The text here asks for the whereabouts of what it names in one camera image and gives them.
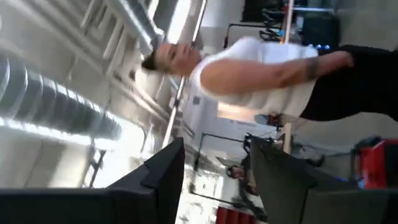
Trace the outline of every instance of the black pants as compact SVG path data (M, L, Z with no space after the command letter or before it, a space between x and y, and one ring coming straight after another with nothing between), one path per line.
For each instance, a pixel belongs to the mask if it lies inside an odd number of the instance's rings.
M398 52L352 45L336 50L351 53L354 67L320 77L300 117L334 121L369 112L398 122Z

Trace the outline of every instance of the black machine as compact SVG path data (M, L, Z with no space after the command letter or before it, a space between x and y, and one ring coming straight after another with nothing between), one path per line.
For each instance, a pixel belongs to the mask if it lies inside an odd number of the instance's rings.
M257 193L269 223L398 223L398 190L363 190L251 138Z
M304 17L301 31L302 45L321 46L323 50L333 50L339 46L340 36L340 20L336 16Z
M105 189L0 190L0 223L175 223L184 158L177 139Z

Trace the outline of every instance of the white wall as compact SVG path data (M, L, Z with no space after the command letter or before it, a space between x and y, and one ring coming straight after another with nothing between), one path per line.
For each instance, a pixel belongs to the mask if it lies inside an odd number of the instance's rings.
M245 157L246 153L242 148L241 142L213 136L202 137L203 133L240 141L244 139L246 133L264 137L268 136L266 133L269 132L275 134L273 132L275 130L274 127L219 118L217 116L217 105L216 101L201 96L200 105L188 104L184 110L187 124L191 124L192 129L195 131L195 139L191 142L191 145L196 146L196 148L201 145L201 149L206 155L240 161Z
M203 45L222 49L230 23L241 21L244 0L208 1L200 28Z

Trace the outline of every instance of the tattoo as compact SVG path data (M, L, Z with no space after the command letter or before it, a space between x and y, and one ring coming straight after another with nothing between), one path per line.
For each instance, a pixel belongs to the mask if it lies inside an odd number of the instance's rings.
M307 74L306 74L307 81L312 81L317 78L319 64L320 63L318 57L313 57L308 59Z

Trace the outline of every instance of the window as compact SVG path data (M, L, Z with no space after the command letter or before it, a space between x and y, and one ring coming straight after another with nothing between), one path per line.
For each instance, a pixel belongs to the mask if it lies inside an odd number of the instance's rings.
M257 114L257 110L251 110L241 106L227 105L225 103L218 103L217 116L219 118L254 123L254 117Z
M141 156L145 141L142 128L121 118L114 119L121 127L120 138L117 141L96 139L96 146L110 150L103 157L103 165L98 169L94 188L107 187L133 171L137 168L133 161Z
M178 0L174 10L174 15L170 23L169 31L167 32L167 41L170 43L177 43L180 39L182 29L187 21L188 14L191 7L191 0Z

